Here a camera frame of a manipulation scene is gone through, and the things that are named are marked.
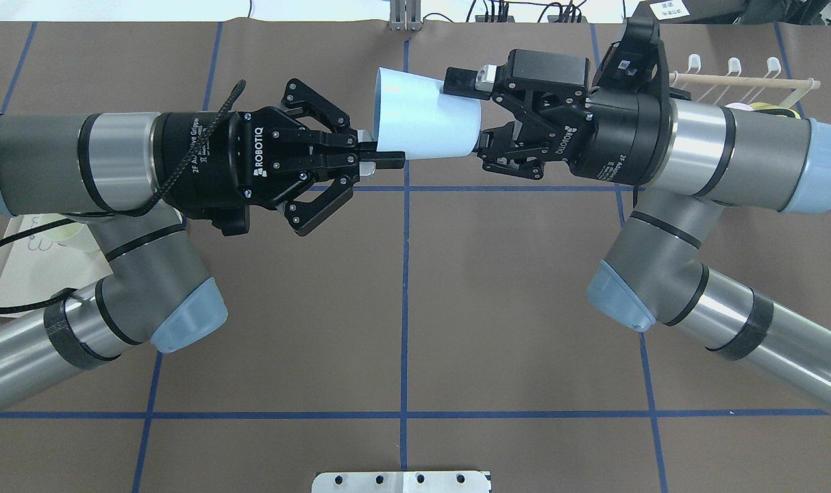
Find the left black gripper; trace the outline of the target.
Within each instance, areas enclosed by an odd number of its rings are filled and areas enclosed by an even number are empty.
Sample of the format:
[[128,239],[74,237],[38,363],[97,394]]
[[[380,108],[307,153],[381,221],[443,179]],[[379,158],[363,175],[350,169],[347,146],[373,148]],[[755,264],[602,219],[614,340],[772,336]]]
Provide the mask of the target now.
[[[314,131],[300,118],[327,128]],[[360,149],[325,154],[317,146]],[[164,202],[183,216],[208,220],[226,236],[249,231],[249,208],[281,210],[299,236],[312,233],[350,200],[361,177],[402,169],[404,152],[378,152],[368,131],[302,80],[290,79],[282,110],[171,112],[155,123],[152,150],[160,182],[178,177]],[[315,199],[299,200],[314,184],[329,184]]]

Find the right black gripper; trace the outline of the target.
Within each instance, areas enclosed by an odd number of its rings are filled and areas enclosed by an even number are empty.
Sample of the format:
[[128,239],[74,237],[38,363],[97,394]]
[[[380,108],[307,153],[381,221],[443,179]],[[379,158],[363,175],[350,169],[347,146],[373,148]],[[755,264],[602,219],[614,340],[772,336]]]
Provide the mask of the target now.
[[509,122],[480,132],[475,154],[486,171],[541,180],[546,162],[564,162],[575,177],[646,184],[668,149],[669,98],[597,87],[581,102],[589,72],[584,57],[513,49],[503,65],[450,66],[445,94],[491,100],[510,112],[547,108],[550,126]]

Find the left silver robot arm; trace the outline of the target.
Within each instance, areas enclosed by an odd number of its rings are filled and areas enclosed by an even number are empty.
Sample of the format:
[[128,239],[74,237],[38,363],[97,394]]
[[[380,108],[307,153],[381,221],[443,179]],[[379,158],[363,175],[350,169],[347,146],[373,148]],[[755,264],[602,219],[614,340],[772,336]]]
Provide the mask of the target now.
[[227,321],[186,219],[236,236],[258,206],[306,236],[361,177],[405,165],[302,81],[278,106],[234,112],[245,85],[215,112],[0,113],[0,215],[58,215],[33,233],[82,225],[111,270],[0,307],[15,315],[0,328],[0,412],[139,344],[172,353]]

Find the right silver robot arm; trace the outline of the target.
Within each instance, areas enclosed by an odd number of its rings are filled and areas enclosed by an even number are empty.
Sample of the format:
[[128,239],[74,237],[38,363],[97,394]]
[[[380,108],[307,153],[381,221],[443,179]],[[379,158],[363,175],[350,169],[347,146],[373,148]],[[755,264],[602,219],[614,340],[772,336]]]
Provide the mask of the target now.
[[831,330],[704,259],[724,219],[831,210],[831,124],[691,102],[662,54],[604,63],[513,50],[501,66],[450,68],[447,94],[490,100],[511,123],[474,152],[494,173],[544,165],[632,187],[635,204],[588,287],[591,305],[644,333],[663,325],[725,361],[774,377],[831,413]]

